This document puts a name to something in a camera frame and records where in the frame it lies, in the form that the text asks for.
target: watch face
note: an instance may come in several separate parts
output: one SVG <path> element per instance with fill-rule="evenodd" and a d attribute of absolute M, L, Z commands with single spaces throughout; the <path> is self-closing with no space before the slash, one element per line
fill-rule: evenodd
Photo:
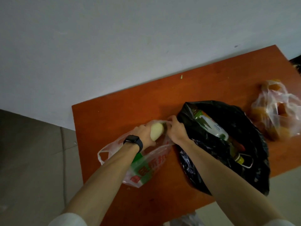
<path fill-rule="evenodd" d="M 126 141 L 129 142 L 136 142 L 139 139 L 138 136 L 134 136 L 134 135 L 129 135 L 128 137 L 126 137 Z"/>

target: black plastic bag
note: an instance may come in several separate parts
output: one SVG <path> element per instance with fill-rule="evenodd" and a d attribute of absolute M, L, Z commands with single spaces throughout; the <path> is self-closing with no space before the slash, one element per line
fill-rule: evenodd
<path fill-rule="evenodd" d="M 253 158 L 251 168 L 245 168 L 234 161 L 230 155 L 230 145 L 227 141 L 212 135 L 201 127 L 191 111 L 191 107 L 195 106 L 208 114 L 229 136 L 244 146 L 245 154 Z M 184 123 L 189 138 L 194 140 L 199 147 L 231 168 L 262 194 L 266 196 L 269 194 L 268 146 L 263 135 L 239 107 L 219 101 L 186 102 L 177 118 L 179 122 Z M 193 186 L 210 194 L 188 155 L 179 146 L 178 148 L 184 172 Z"/>

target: orange tabletop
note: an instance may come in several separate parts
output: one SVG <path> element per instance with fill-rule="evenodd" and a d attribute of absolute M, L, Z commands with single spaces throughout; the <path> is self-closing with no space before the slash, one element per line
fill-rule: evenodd
<path fill-rule="evenodd" d="M 301 77 L 270 46 L 72 106 L 84 182 L 100 167 L 97 152 L 135 126 L 165 120 L 184 102 L 218 100 L 247 111 L 268 79 L 301 97 Z M 301 137 L 268 145 L 271 176 L 301 165 Z M 157 226 L 213 201 L 190 185 L 173 150 L 148 183 L 121 185 L 101 225 Z"/>

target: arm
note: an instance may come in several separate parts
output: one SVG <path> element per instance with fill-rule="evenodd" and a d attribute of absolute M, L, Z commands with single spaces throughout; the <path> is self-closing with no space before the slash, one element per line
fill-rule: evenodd
<path fill-rule="evenodd" d="M 168 136 L 190 157 L 217 204 L 234 225 L 262 226 L 273 219 L 284 219 L 262 193 L 190 140 L 184 124 L 179 123 L 176 116 L 171 118 L 172 126 L 167 124 Z"/>
<path fill-rule="evenodd" d="M 141 125 L 131 134 L 139 136 L 144 150 L 156 144 L 151 140 L 150 133 L 150 125 Z M 99 226 L 138 151 L 137 144 L 125 143 L 89 178 L 63 213 L 75 213 L 81 216 L 88 226 Z"/>

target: black watch strap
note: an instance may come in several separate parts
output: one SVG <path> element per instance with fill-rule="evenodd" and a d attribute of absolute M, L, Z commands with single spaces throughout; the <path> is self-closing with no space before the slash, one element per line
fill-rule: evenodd
<path fill-rule="evenodd" d="M 126 137 L 126 139 L 123 141 L 123 144 L 125 142 L 130 142 L 130 143 L 136 143 L 139 146 L 139 152 L 141 152 L 141 150 L 143 149 L 143 143 L 140 140 L 140 138 L 138 136 L 134 136 L 134 135 L 129 135 Z"/>

